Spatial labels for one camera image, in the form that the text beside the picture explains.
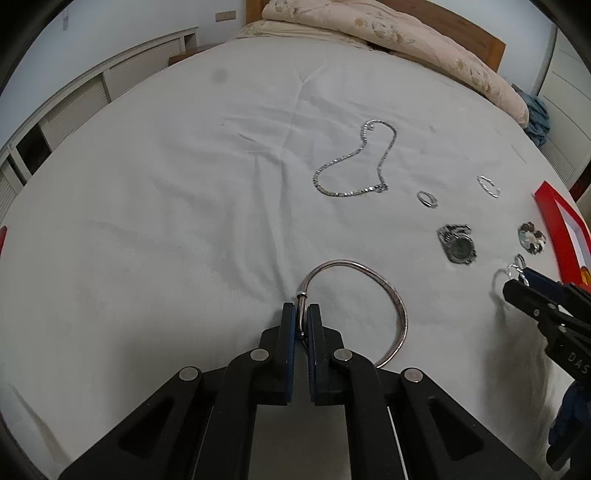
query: screw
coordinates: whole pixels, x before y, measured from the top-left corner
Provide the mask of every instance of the screw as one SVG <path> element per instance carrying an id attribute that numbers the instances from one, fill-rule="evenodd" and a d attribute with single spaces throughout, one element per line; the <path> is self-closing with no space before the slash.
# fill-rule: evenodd
<path id="1" fill-rule="evenodd" d="M 199 376 L 199 370 L 195 367 L 185 367 L 179 373 L 178 377 L 185 382 L 195 380 Z"/>
<path id="2" fill-rule="evenodd" d="M 255 362 L 263 362 L 269 358 L 269 352 L 267 352 L 264 348 L 257 348 L 251 352 L 251 358 Z"/>
<path id="3" fill-rule="evenodd" d="M 348 362 L 353 358 L 353 352 L 351 350 L 347 350 L 346 348 L 339 348 L 338 350 L 335 350 L 333 356 L 337 360 L 341 360 L 342 362 Z"/>
<path id="4" fill-rule="evenodd" d="M 404 378 L 409 382 L 419 383 L 423 379 L 423 372 L 418 368 L 409 368 L 404 371 Z"/>

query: floral blanket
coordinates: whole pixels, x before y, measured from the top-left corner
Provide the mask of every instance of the floral blanket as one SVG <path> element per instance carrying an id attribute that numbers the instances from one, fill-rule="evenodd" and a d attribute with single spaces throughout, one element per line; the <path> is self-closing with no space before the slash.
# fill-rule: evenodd
<path id="1" fill-rule="evenodd" d="M 280 20 L 333 30 L 414 57 L 467 83 L 527 127 L 527 105 L 481 59 L 411 15 L 375 0 L 271 0 L 262 12 Z"/>

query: bed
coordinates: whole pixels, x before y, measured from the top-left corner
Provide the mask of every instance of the bed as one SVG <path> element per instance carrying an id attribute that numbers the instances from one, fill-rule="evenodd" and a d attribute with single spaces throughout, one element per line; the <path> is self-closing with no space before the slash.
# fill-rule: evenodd
<path id="1" fill-rule="evenodd" d="M 447 25 L 458 42 L 487 38 L 474 53 L 498 67 L 502 43 L 466 34 L 475 25 L 424 1 L 386 3 Z M 263 6 L 249 1 L 249 19 Z M 442 20 L 450 14 L 460 23 Z M 357 148 L 370 119 L 398 132 L 382 169 L 389 190 L 322 195 L 314 171 Z M 373 184 L 389 135 L 377 126 L 324 184 Z M 514 118 L 416 61 L 272 35 L 200 53 L 97 113 L 13 203 L 0 257 L 0 410 L 55 479 L 180 368 L 217 368 L 254 348 L 312 268 L 349 258 L 386 277 L 408 310 L 407 341 L 385 368 L 421 368 L 552 478 L 547 432 L 570 380 L 534 322 L 499 297 L 518 227 L 543 226 L 532 198 L 543 181 L 569 198 Z M 419 190 L 439 207 L 425 208 Z M 475 263 L 448 262 L 436 235 L 446 223 L 472 227 Z M 558 279 L 550 244 L 527 262 Z M 396 334 L 388 297 L 354 271 L 319 275 L 310 301 L 374 361 Z M 307 402 L 297 358 L 294 404 L 259 409 L 251 478 L 350 478 L 343 412 Z"/>

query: blue glove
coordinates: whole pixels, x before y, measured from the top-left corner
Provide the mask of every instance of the blue glove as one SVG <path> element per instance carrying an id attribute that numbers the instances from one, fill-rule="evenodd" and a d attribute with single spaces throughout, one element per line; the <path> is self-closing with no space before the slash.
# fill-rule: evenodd
<path id="1" fill-rule="evenodd" d="M 550 445 L 554 445 L 565 434 L 571 419 L 591 427 L 591 387 L 589 385 L 574 382 L 564 394 L 562 406 L 548 435 Z"/>

